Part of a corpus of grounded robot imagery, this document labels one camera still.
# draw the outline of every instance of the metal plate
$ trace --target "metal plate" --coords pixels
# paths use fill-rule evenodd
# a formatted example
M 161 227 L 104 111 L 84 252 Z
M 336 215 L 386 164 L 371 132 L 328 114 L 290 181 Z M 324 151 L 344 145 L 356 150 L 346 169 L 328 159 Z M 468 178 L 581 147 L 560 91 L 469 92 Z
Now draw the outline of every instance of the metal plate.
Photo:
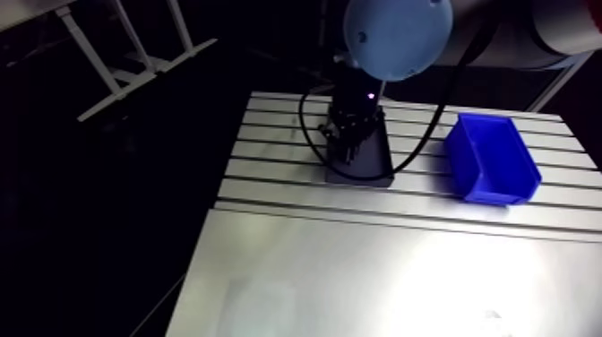
M 597 337 L 601 258 L 600 244 L 214 210 L 167 336 Z
M 602 175 L 558 116 L 449 107 L 434 139 L 396 176 L 393 185 L 369 189 L 323 183 L 324 170 L 298 128 L 299 95 L 253 95 L 219 191 L 219 200 L 229 209 L 277 210 L 310 217 L 319 214 L 331 220 L 340 220 L 341 214 L 435 220 L 471 228 L 477 225 L 477 232 L 487 226 L 510 225 L 518 231 L 555 229 L 559 237 L 565 238 L 569 231 L 602 232 Z M 329 99 L 310 99 L 306 123 L 317 127 L 325 119 Z M 391 158 L 399 163 L 417 145 L 432 111 L 422 105 L 387 100 L 382 104 L 389 109 Z M 543 178 L 530 203 L 500 208 L 466 204 L 454 198 L 443 139 L 462 110 L 512 117 Z M 317 131 L 310 131 L 310 135 L 315 143 L 324 145 Z M 392 222 L 400 225 L 403 221 Z M 529 231 L 529 235 L 540 234 Z

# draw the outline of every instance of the aluminum slotted table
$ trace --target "aluminum slotted table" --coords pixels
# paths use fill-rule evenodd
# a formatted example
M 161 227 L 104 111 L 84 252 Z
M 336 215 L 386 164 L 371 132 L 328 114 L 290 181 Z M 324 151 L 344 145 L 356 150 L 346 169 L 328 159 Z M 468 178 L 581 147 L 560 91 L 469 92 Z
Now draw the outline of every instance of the aluminum slotted table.
M 390 188 L 332 186 L 299 97 L 249 100 L 168 336 L 602 334 L 602 175 L 560 117 L 449 107 Z M 309 97 L 308 127 L 329 99 Z M 434 107 L 382 105 L 399 163 Z M 452 196 L 442 141 L 459 111 L 513 118 L 543 177 L 530 203 Z

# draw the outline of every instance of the metal frame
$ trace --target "metal frame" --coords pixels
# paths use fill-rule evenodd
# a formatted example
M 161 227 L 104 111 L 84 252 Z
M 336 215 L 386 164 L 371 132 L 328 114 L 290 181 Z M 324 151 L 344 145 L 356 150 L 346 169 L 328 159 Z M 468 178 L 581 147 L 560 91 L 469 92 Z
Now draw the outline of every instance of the metal frame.
M 527 111 L 539 112 L 560 89 L 581 69 L 594 52 L 586 53 L 577 63 L 564 68 L 529 105 Z
M 146 54 L 146 50 L 144 50 L 144 46 L 140 42 L 140 38 L 138 38 L 138 34 L 133 29 L 133 25 L 130 22 L 130 19 L 127 17 L 127 13 L 125 12 L 124 6 L 121 4 L 121 0 L 113 0 L 113 6 L 115 7 L 117 14 L 119 15 L 119 20 L 124 25 L 125 32 L 130 37 L 130 40 L 133 43 L 133 46 L 136 48 L 136 52 L 141 59 L 141 62 L 146 66 L 146 70 L 149 72 L 155 71 L 155 66 L 152 64 L 149 56 Z
M 64 25 L 69 30 L 77 44 L 80 46 L 83 54 L 88 57 L 90 63 L 96 69 L 102 81 L 108 86 L 108 89 L 111 91 L 111 94 L 101 100 L 99 103 L 95 104 L 93 107 L 89 108 L 86 112 L 79 115 L 77 120 L 83 122 L 84 120 L 96 115 L 103 108 L 106 108 L 113 102 L 118 99 L 122 99 L 131 91 L 134 91 L 147 82 L 151 81 L 156 77 L 156 72 L 165 73 L 175 66 L 181 64 L 186 59 L 190 57 L 196 56 L 201 50 L 209 47 L 210 45 L 217 42 L 217 39 L 209 39 L 198 46 L 193 46 L 193 42 L 190 38 L 190 34 L 188 33 L 188 29 L 186 28 L 186 24 L 184 21 L 184 16 L 182 15 L 182 11 L 180 10 L 180 6 L 177 0 L 168 0 L 169 11 L 172 14 L 174 19 L 174 23 L 176 24 L 177 33 L 182 40 L 182 44 L 184 46 L 185 52 L 176 57 L 173 61 L 163 60 L 158 57 L 150 56 L 146 53 L 144 46 L 142 45 L 138 34 L 130 22 L 130 19 L 125 12 L 125 8 L 123 7 L 121 0 L 112 0 L 113 6 L 119 16 L 119 20 L 124 25 L 125 32 L 133 43 L 133 46 L 136 49 L 135 53 L 130 53 L 125 55 L 125 57 L 134 59 L 138 62 L 141 62 L 146 67 L 146 70 L 142 73 L 129 73 L 125 70 L 115 69 L 107 67 L 102 60 L 100 59 L 99 54 L 94 50 L 94 47 L 86 38 L 86 35 L 80 29 L 80 27 L 75 22 L 75 19 L 71 15 L 71 10 L 67 5 L 58 8 L 55 10 L 56 15 L 61 18 L 64 22 Z M 116 80 L 127 82 L 128 84 L 122 88 L 119 86 Z
M 67 29 L 75 39 L 75 42 L 77 42 L 77 45 L 80 46 L 83 54 L 85 54 L 86 57 L 88 57 L 94 69 L 96 69 L 96 71 L 99 73 L 100 77 L 102 78 L 102 81 L 105 82 L 105 84 L 108 86 L 108 88 L 113 94 L 120 94 L 121 88 L 119 87 L 119 84 L 117 84 L 117 81 L 115 81 L 107 66 L 102 62 L 99 54 L 96 53 L 96 50 L 94 50 L 91 43 L 88 41 L 88 38 L 86 38 L 86 35 L 77 25 L 77 23 L 75 23 L 75 20 L 71 16 L 71 10 L 69 9 L 69 7 L 61 7 L 55 12 L 56 15 L 58 15 L 58 17 L 61 18 L 64 25 L 67 27 Z
M 171 11 L 171 15 L 174 17 L 177 33 L 180 35 L 180 39 L 182 40 L 185 51 L 192 53 L 193 41 L 190 39 L 190 34 L 188 34 L 188 29 L 186 28 L 186 23 L 184 22 L 184 16 L 182 16 L 182 11 L 180 11 L 180 4 L 177 2 L 177 0 L 168 0 L 168 6 L 169 11 Z

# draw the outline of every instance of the blue storage bin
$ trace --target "blue storage bin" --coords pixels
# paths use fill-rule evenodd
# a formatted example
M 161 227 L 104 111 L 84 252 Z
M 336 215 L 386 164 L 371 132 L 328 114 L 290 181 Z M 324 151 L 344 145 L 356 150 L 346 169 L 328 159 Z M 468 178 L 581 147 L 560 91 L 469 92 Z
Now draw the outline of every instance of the blue storage bin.
M 508 117 L 459 114 L 445 149 L 456 191 L 468 202 L 525 203 L 541 183 L 538 168 Z

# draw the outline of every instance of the black cable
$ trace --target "black cable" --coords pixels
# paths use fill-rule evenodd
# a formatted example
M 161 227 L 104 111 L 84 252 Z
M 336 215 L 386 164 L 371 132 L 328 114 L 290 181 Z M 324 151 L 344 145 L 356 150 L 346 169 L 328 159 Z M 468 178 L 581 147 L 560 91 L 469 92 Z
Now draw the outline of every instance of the black cable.
M 477 32 L 475 37 L 470 42 L 469 46 L 466 48 L 466 51 L 464 52 L 464 55 L 462 55 L 462 58 L 460 59 L 458 64 L 453 68 L 453 72 L 451 73 L 450 80 L 447 82 L 445 89 L 443 90 L 443 95 L 441 96 L 441 98 L 439 100 L 437 109 L 433 114 L 433 119 L 431 119 L 431 122 L 429 123 L 429 125 L 425 131 L 425 134 L 420 139 L 420 142 L 418 142 L 418 145 L 416 146 L 414 151 L 412 151 L 409 154 L 409 156 L 403 162 L 401 162 L 401 164 L 399 166 L 394 168 L 391 172 L 383 172 L 376 176 L 361 177 L 361 176 L 350 175 L 349 173 L 343 172 L 340 169 L 335 168 L 333 165 L 330 164 L 329 161 L 327 161 L 322 156 L 320 151 L 318 151 L 318 149 L 315 147 L 314 142 L 312 142 L 312 140 L 310 139 L 309 134 L 307 133 L 307 127 L 305 126 L 305 120 L 303 117 L 303 105 L 305 103 L 305 100 L 307 99 L 307 96 L 309 96 L 311 93 L 320 93 L 320 92 L 327 91 L 332 88 L 332 85 L 314 88 L 313 90 L 310 90 L 308 93 L 301 96 L 301 100 L 299 101 L 299 108 L 298 108 L 297 114 L 299 117 L 299 124 L 301 125 L 301 131 L 303 132 L 303 136 L 305 137 L 307 144 L 312 149 L 312 151 L 314 152 L 316 157 L 318 157 L 318 159 L 322 162 L 322 164 L 326 168 L 331 170 L 332 172 L 334 172 L 334 173 L 338 174 L 339 176 L 344 177 L 346 179 L 357 180 L 357 181 L 380 180 L 380 179 L 383 179 L 386 177 L 391 177 L 391 176 L 395 175 L 396 173 L 402 171 L 422 151 L 422 149 L 426 145 L 426 142 L 431 137 L 431 134 L 433 134 L 433 130 L 439 123 L 439 119 L 441 118 L 441 115 L 443 114 L 443 111 L 445 110 L 445 106 L 447 105 L 447 102 L 450 100 L 450 97 L 453 94 L 453 90 L 456 87 L 456 83 L 459 80 L 462 71 L 466 68 L 466 65 L 468 65 L 475 58 L 477 58 L 487 48 L 487 46 L 489 45 L 489 42 L 491 42 L 491 39 L 493 38 L 495 31 L 497 30 L 497 26 L 499 24 L 499 18 L 500 18 L 499 12 L 500 11 L 497 11 L 497 8 L 495 6 L 492 7 L 492 12 L 491 12 L 492 17 L 490 18 L 491 20 L 486 20 L 485 24 Z

